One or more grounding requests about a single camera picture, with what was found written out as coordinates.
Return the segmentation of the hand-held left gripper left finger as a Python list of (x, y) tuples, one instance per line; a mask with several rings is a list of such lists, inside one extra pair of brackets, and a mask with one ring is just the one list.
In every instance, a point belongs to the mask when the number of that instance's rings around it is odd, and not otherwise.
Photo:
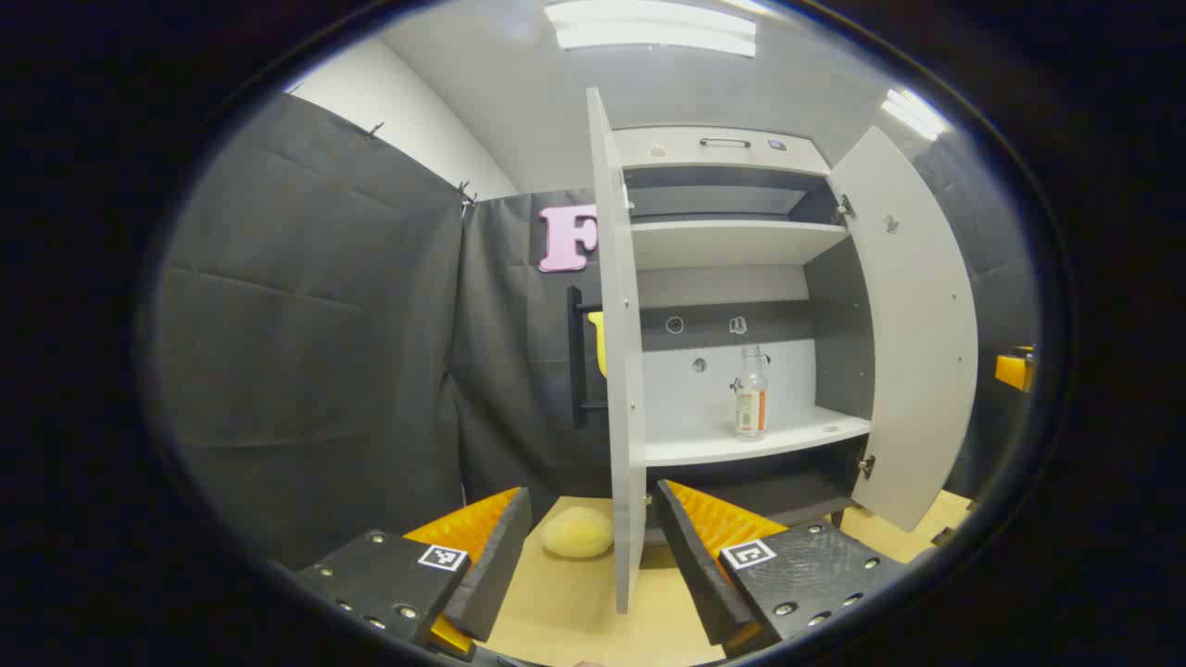
[(374, 633), (470, 661), (491, 637), (531, 519), (518, 485), (404, 535), (369, 529), (294, 577)]

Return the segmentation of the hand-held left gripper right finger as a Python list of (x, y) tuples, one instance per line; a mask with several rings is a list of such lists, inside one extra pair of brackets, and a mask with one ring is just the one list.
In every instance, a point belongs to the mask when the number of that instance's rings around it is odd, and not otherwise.
[(784, 526), (669, 479), (655, 507), (700, 625), (729, 659), (820, 633), (914, 570), (825, 519)]

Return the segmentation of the clear glass bottle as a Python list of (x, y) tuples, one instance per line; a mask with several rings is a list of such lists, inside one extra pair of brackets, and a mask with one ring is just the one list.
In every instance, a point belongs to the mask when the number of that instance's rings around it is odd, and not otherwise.
[(769, 390), (765, 369), (767, 364), (769, 356), (761, 351), (761, 347), (745, 347), (741, 373), (732, 385), (732, 389), (737, 394), (734, 431), (737, 431), (738, 438), (758, 439), (765, 434)]

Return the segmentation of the grey and white cabinet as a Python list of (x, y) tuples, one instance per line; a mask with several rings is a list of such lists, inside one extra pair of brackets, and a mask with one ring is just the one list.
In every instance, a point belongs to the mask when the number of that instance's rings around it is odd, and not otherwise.
[[(836, 198), (825, 176), (732, 166), (626, 169), (631, 225), (674, 220), (776, 220), (830, 224)], [(818, 342), (836, 326), (823, 324), (821, 296), (855, 296), (865, 309), (863, 275), (852, 239), (805, 265), (710, 269), (637, 269), (645, 436), (649, 423), (729, 421), (734, 431), (745, 347), (769, 356), (766, 430), (776, 415), (812, 407), (871, 421), (872, 347), (857, 318), (857, 360), (843, 368), (844, 385), (827, 385), (827, 364), (839, 343)], [(812, 450), (687, 466), (648, 466), (648, 532), (658, 534), (651, 503), (657, 479), (671, 477), (792, 523), (852, 506), (857, 457), (866, 436)]]

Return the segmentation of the light grey cabinet drawer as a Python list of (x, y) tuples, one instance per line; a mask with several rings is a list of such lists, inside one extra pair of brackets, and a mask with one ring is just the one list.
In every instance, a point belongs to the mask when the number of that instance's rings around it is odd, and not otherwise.
[[(612, 131), (624, 169), (758, 169), (805, 176), (830, 172), (808, 138), (712, 126), (653, 126)], [(740, 138), (750, 150), (704, 147), (700, 138)]]

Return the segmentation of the yellow round sponge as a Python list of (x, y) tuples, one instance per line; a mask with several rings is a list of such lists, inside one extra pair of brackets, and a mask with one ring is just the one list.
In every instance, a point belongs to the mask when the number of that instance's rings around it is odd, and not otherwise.
[(542, 526), (542, 547), (566, 559), (594, 559), (614, 544), (612, 520), (588, 507), (557, 512)]

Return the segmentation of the small ceiling light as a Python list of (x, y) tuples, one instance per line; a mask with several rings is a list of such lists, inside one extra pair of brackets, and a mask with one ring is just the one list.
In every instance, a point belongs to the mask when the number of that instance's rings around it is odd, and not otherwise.
[(881, 109), (894, 117), (898, 122), (914, 131), (920, 138), (927, 141), (936, 141), (945, 132), (950, 131), (948, 122), (940, 117), (932, 106), (922, 100), (918, 94), (910, 90), (897, 90), (890, 88)]

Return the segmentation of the black backdrop cloth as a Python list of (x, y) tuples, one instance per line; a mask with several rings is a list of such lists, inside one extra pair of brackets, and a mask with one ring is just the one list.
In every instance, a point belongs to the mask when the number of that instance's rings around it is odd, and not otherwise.
[(607, 423), (569, 423), (565, 287), (538, 211), (463, 208), (414, 157), (292, 94), (259, 107), (183, 207), (154, 313), (164, 413), (253, 550), (304, 567), (506, 485), (606, 497)]

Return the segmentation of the large ceiling light panel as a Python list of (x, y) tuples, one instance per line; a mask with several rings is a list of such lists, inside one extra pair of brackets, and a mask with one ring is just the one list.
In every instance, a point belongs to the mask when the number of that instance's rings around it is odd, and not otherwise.
[(565, 0), (546, 5), (563, 50), (672, 46), (731, 56), (757, 56), (750, 19), (668, 0)]

